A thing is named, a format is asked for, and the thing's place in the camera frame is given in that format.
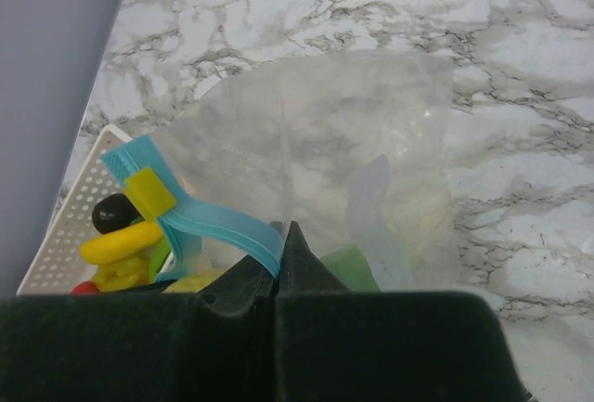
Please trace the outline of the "clear zip top bag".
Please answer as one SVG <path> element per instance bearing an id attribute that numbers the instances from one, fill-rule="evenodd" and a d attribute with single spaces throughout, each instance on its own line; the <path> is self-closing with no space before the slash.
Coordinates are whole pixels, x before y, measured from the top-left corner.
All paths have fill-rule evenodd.
<path id="1" fill-rule="evenodd" d="M 380 291 L 447 289 L 452 84 L 452 63 L 423 53 L 285 59 L 220 81 L 103 162 L 172 249 L 160 279 L 244 257 L 278 277 L 297 223 L 319 259 L 354 244 Z"/>

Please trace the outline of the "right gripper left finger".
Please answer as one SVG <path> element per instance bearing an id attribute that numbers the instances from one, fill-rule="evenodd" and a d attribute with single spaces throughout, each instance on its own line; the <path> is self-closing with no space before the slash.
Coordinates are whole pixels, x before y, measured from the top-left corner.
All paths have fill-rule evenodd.
<path id="1" fill-rule="evenodd" d="M 278 286 L 250 258 L 204 290 L 1 304 L 5 401 L 270 401 Z"/>

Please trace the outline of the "green leafy vegetable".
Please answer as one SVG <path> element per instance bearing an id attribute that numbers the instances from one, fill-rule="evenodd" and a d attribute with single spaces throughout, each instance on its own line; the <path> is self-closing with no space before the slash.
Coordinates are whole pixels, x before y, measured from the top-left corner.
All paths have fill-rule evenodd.
<path id="1" fill-rule="evenodd" d="M 371 273 L 367 258 L 354 244 L 326 254 L 320 258 L 320 261 L 351 291 L 380 291 L 380 287 Z"/>

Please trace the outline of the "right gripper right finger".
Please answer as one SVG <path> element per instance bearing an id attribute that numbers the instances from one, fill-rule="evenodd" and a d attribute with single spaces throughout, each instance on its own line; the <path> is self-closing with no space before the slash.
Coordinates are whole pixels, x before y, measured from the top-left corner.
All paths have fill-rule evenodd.
<path id="1" fill-rule="evenodd" d="M 522 401 L 496 315 L 467 292 L 351 292 L 289 230 L 276 298 L 283 401 Z"/>

